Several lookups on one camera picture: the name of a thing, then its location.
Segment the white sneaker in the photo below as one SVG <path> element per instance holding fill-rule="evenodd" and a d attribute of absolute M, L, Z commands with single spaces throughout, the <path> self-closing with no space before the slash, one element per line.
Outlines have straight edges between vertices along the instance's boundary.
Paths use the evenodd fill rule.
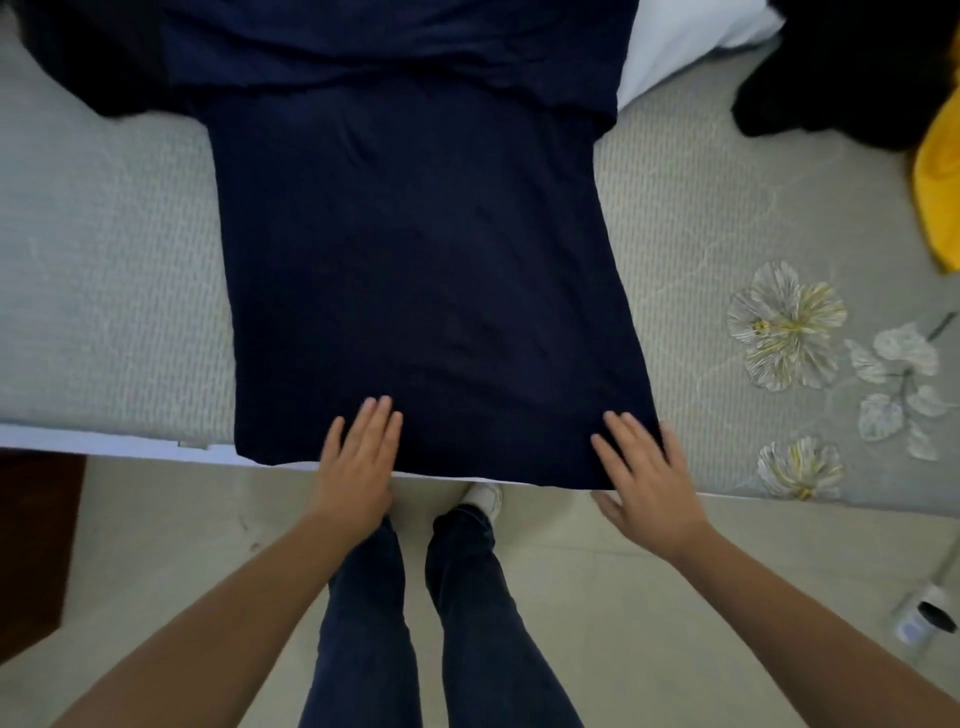
<path fill-rule="evenodd" d="M 503 487 L 499 483 L 473 483 L 460 502 L 479 508 L 493 523 L 503 506 Z"/>

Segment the floral embroidery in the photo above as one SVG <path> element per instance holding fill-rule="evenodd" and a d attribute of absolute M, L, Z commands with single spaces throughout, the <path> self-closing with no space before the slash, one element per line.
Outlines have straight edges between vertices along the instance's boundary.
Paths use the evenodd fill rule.
<path fill-rule="evenodd" d="M 751 381 L 771 392 L 795 381 L 817 389 L 830 384 L 837 362 L 829 335 L 846 320 L 847 308 L 828 283 L 801 284 L 786 262 L 761 267 L 727 312 L 730 335 L 750 347 Z"/>
<path fill-rule="evenodd" d="M 840 497 L 837 483 L 844 471 L 837 447 L 815 437 L 802 437 L 786 449 L 771 443 L 756 461 L 756 472 L 771 495 L 797 500 Z"/>
<path fill-rule="evenodd" d="M 920 334 L 914 323 L 890 328 L 876 335 L 874 351 L 887 361 L 905 362 L 906 367 L 900 372 L 890 372 L 886 364 L 855 341 L 847 339 L 844 342 L 850 350 L 853 370 L 861 379 L 872 384 L 900 380 L 896 393 L 871 394 L 860 403 L 857 422 L 860 437 L 868 442 L 876 442 L 893 437 L 905 429 L 906 448 L 910 455 L 918 460 L 938 459 L 936 447 L 914 416 L 943 417 L 957 405 L 943 401 L 937 390 L 929 384 L 918 384 L 917 375 L 934 376 L 940 371 L 940 355 L 932 342 L 956 315 L 956 312 L 949 313 L 926 337 Z"/>

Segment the forearm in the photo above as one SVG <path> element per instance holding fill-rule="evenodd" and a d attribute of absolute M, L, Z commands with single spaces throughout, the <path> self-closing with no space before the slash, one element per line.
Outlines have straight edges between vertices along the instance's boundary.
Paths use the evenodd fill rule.
<path fill-rule="evenodd" d="M 56 728 L 230 728 L 240 722 L 346 539 L 304 521 L 114 667 Z"/>
<path fill-rule="evenodd" d="M 960 706 L 712 528 L 674 560 L 808 725 L 953 726 Z"/>

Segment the wooden furniture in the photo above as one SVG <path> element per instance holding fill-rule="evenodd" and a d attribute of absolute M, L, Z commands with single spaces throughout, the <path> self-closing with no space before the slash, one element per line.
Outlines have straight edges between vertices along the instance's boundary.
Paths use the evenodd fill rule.
<path fill-rule="evenodd" d="M 85 462 L 0 450 L 0 663 L 60 627 Z"/>

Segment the dark blue jeans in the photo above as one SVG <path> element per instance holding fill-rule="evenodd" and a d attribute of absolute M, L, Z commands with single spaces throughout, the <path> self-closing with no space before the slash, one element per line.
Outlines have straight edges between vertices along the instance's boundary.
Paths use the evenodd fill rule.
<path fill-rule="evenodd" d="M 434 521 L 426 583 L 444 626 L 450 728 L 583 728 L 507 590 L 490 521 L 469 505 Z M 330 580 L 300 728 L 420 728 L 417 657 L 389 520 Z"/>

